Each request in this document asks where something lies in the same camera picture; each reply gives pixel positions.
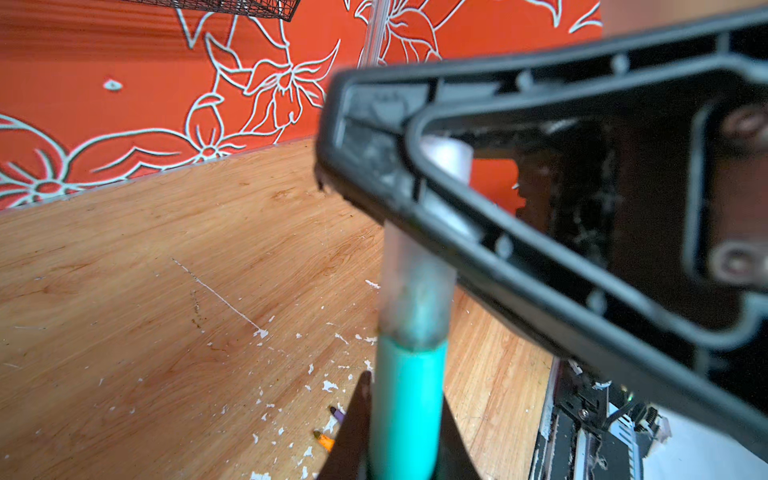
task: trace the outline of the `black plastic frame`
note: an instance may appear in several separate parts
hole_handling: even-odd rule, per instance
[[[689,184],[680,186],[689,197],[680,261],[693,268],[706,121],[719,97],[745,89],[765,93],[768,46],[751,39],[767,32],[768,9],[760,9],[536,55],[345,72],[336,76],[326,99],[316,176],[377,221],[393,222],[450,262],[464,288],[508,327],[555,354],[598,368],[644,399],[730,433],[768,458],[765,412],[712,383],[707,372],[694,372],[519,268],[515,260],[525,259],[515,255],[535,254],[589,282],[704,356],[754,340],[768,316],[764,294],[743,294],[734,328],[703,329],[510,217],[419,150],[427,133],[629,111],[690,111]],[[649,89],[659,87],[662,98],[650,98]],[[419,198],[427,189],[451,204],[475,235],[457,233],[423,208]],[[514,246],[509,257],[494,249],[502,238]]]

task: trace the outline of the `purple marker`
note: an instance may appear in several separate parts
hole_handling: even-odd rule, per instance
[[[333,415],[333,417],[336,418],[339,423],[344,421],[344,414],[341,413],[338,408],[334,406],[330,406],[329,408],[331,409],[331,415]]]

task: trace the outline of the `orange marker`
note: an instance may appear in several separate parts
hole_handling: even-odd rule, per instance
[[[314,432],[315,438],[318,442],[324,447],[325,450],[328,450],[328,452],[331,451],[333,448],[333,444],[336,443],[333,439],[331,439],[329,436],[324,435],[320,430],[315,430]]]

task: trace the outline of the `red wall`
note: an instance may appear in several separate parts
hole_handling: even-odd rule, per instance
[[[594,0],[392,3],[386,64],[601,34]],[[2,10],[0,209],[314,134],[330,75],[358,63],[370,2],[302,0],[290,23],[120,0]]]

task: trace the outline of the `metal mesh cage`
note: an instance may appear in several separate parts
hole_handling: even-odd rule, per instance
[[[249,17],[281,18],[290,22],[301,0],[125,0],[172,8],[231,13]]]

